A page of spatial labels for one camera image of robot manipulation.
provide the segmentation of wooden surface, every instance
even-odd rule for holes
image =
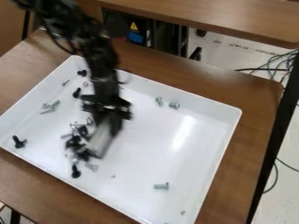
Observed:
[[[280,0],[78,0],[273,46],[299,47],[299,4]]]
[[[243,110],[196,222],[243,224],[275,118],[281,85],[136,45],[114,44],[121,68]],[[0,59],[0,113],[67,57],[41,31],[5,54]],[[134,223],[2,149],[0,200],[38,223]]]
[[[12,1],[0,0],[0,56],[21,41],[24,12]]]

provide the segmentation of silver screw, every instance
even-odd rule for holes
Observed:
[[[84,81],[84,82],[83,82],[83,87],[86,88],[86,87],[88,87],[88,85],[89,85],[88,81]]]
[[[156,98],[156,103],[159,105],[159,107],[162,107],[164,105],[162,97],[157,97]]]
[[[47,114],[47,113],[51,113],[51,112],[54,112],[55,111],[55,108],[49,108],[48,110],[45,110],[43,112],[40,112],[41,115],[44,115],[44,114]]]
[[[170,108],[172,108],[172,109],[179,109],[179,107],[180,107],[181,105],[179,104],[178,101],[171,101],[170,104],[169,104],[169,106],[170,106]]]
[[[85,163],[85,166],[88,167],[93,172],[97,172],[99,170],[99,166],[97,164]]]
[[[87,118],[87,126],[93,126],[93,125],[94,125],[94,121],[90,117],[88,117]]]
[[[73,135],[73,133],[68,133],[65,135],[60,136],[61,139],[66,138],[66,137],[71,137]]]
[[[154,185],[155,189],[164,189],[164,190],[169,190],[170,189],[170,184],[167,182],[164,185]]]
[[[66,81],[62,82],[62,84],[61,84],[61,85],[62,85],[63,87],[65,87],[65,86],[66,86],[66,84],[67,84],[69,81],[70,81],[70,80],[66,80]]]

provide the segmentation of black cable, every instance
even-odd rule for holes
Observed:
[[[277,184],[277,180],[278,180],[278,168],[277,165],[275,163],[275,182],[267,189],[265,190],[263,193],[268,193],[270,192],[273,188],[275,188],[276,184]]]
[[[241,72],[241,71],[282,71],[282,72],[287,72],[287,69],[281,69],[281,68],[241,68],[241,69],[236,69],[234,71]]]
[[[5,224],[5,221],[3,220],[3,218],[0,216],[0,221]]]
[[[287,166],[289,169],[291,169],[294,172],[299,172],[299,170],[297,170],[296,168],[294,168],[293,166],[290,166],[289,164],[286,164],[285,162],[283,162],[281,159],[279,159],[278,157],[276,158],[279,162],[281,162],[283,165]]]

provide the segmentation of bolt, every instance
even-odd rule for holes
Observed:
[[[78,71],[77,74],[85,77],[87,76],[87,70]]]
[[[97,172],[99,170],[99,166],[97,164],[85,163],[85,166],[88,167],[93,172]]]
[[[93,125],[94,125],[94,121],[90,117],[88,117],[87,118],[87,126],[93,126]]]
[[[15,142],[16,149],[23,148],[27,143],[27,139],[25,139],[24,141],[20,141],[17,136],[13,136],[12,139]]]
[[[44,115],[44,114],[47,114],[47,113],[51,113],[51,112],[54,112],[55,111],[55,108],[49,108],[48,110],[45,110],[43,112],[40,112],[39,114],[40,115]]]
[[[72,166],[72,170],[72,178],[77,179],[79,176],[81,176],[81,172],[78,171],[77,166],[75,164]]]
[[[78,98],[80,95],[81,88],[77,88],[76,91],[73,92],[73,98]]]
[[[179,109],[179,107],[180,107],[181,105],[179,104],[178,101],[171,101],[170,104],[169,104],[169,106],[170,106],[170,108],[172,108],[172,109]]]
[[[162,97],[157,97],[156,98],[156,103],[159,105],[159,107],[162,107],[164,105]]]
[[[89,85],[88,81],[84,81],[84,82],[83,82],[83,87],[86,88],[86,87],[88,87],[88,85]]]
[[[69,81],[70,81],[70,80],[66,80],[66,81],[62,82],[62,84],[61,84],[61,85],[62,85],[63,87],[65,87],[65,86],[66,86],[66,84],[67,84]]]
[[[164,185],[154,185],[155,189],[164,189],[164,190],[169,190],[170,189],[170,184],[166,182]]]
[[[68,133],[68,134],[60,136],[60,138],[63,139],[63,138],[72,137],[72,136],[73,136],[73,133]]]

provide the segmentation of metal frame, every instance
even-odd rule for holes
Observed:
[[[285,88],[281,102],[278,106],[275,123],[272,129],[271,137],[264,161],[261,167],[258,183],[255,188],[254,197],[249,209],[246,224],[250,224],[253,220],[257,206],[260,203],[261,196],[268,181],[272,167],[277,158],[279,149],[282,146],[283,138],[289,127],[289,123],[296,109],[299,100],[299,52],[297,53],[293,69],[289,75],[289,81]]]

